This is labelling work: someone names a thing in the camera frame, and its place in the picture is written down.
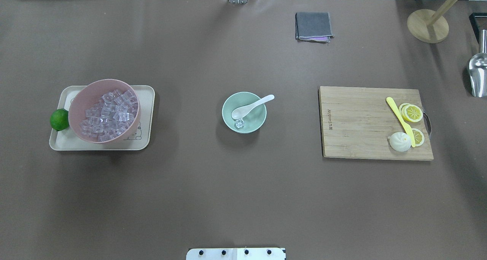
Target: cartoon drawing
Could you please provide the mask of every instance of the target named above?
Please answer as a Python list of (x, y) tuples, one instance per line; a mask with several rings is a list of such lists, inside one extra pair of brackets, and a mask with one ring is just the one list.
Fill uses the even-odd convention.
[(142, 128), (140, 128), (140, 121), (139, 121), (139, 126), (137, 126), (135, 133), (129, 135), (129, 137), (127, 137), (124, 140), (141, 140), (141, 139), (142, 139)]

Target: green bowl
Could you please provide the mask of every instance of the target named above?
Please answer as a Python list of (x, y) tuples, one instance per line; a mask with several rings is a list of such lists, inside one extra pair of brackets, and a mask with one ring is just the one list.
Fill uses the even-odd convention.
[(250, 111), (250, 113), (243, 118), (245, 123), (240, 129), (235, 127), (235, 120), (232, 118), (233, 110), (238, 107), (252, 104), (259, 99), (261, 98), (250, 92), (238, 92), (228, 97), (223, 104), (223, 108), (221, 108), (221, 116), (223, 117), (223, 121), (228, 128), (238, 133), (251, 133), (258, 128), (261, 128), (267, 117), (267, 109), (265, 104), (259, 105)]

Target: lemon slice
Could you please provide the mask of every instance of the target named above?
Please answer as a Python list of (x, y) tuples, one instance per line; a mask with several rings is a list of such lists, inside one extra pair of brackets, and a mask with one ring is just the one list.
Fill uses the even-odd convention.
[(414, 104), (408, 104), (402, 108), (401, 116), (404, 120), (418, 122), (423, 119), (423, 111)]
[(416, 146), (421, 146), (425, 142), (425, 136), (423, 132), (416, 128), (412, 129), (412, 135), (414, 136), (414, 142), (416, 142)]
[(402, 114), (402, 109), (404, 108), (404, 106), (409, 105), (409, 104), (411, 104), (411, 103), (403, 103), (403, 104), (399, 105), (399, 111), (401, 112), (401, 114)]

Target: white plate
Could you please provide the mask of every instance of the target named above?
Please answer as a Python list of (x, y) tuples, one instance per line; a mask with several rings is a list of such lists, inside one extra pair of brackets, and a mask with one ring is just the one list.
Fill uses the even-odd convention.
[[(64, 89), (57, 108), (69, 111), (71, 102), (84, 87), (86, 86), (70, 86)], [(49, 146), (56, 151), (138, 151), (147, 147), (151, 138), (155, 92), (148, 85), (133, 85), (132, 87), (139, 96), (141, 108), (139, 127), (135, 133), (119, 142), (94, 144), (81, 140), (71, 128), (59, 132), (53, 129), (49, 138)]]

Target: folded towel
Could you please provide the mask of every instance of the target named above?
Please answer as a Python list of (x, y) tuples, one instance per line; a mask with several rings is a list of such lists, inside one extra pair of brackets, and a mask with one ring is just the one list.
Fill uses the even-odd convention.
[(333, 37), (328, 12), (296, 13), (296, 40), (330, 42)]

